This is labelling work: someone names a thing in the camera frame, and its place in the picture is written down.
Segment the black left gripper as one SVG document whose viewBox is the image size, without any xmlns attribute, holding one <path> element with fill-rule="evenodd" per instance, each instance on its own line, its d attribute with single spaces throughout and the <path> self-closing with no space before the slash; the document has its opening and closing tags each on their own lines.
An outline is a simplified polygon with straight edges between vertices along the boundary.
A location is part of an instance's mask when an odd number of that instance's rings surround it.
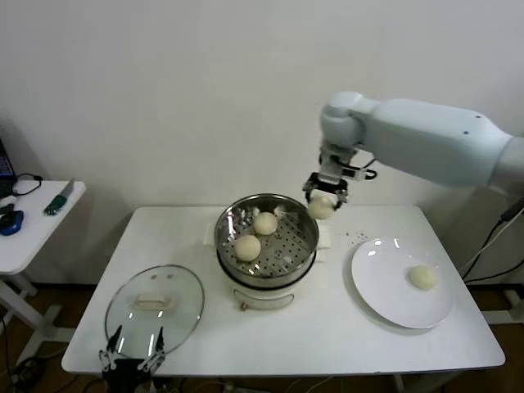
<svg viewBox="0 0 524 393">
<path fill-rule="evenodd" d="M 163 328 L 150 337 L 147 357 L 143 359 L 117 359 L 117 344 L 122 326 L 109 338 L 106 348 L 99 351 L 102 377 L 107 391 L 111 393 L 133 393 L 139 385 L 151 380 L 154 373 L 165 360 Z"/>
</svg>

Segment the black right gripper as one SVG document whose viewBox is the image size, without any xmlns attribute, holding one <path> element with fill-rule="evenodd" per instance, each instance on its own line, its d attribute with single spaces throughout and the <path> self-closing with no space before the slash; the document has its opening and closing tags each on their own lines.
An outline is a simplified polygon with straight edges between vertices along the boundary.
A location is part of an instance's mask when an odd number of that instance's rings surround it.
<svg viewBox="0 0 524 393">
<path fill-rule="evenodd" d="M 305 199 L 308 203 L 311 201 L 311 194 L 313 190 L 321 192 L 335 192 L 337 197 L 336 209 L 340 209 L 348 200 L 348 184 L 344 179 L 340 179 L 337 183 L 330 183 L 327 180 L 322 180 L 319 173 L 313 172 L 303 185 Z"/>
</svg>

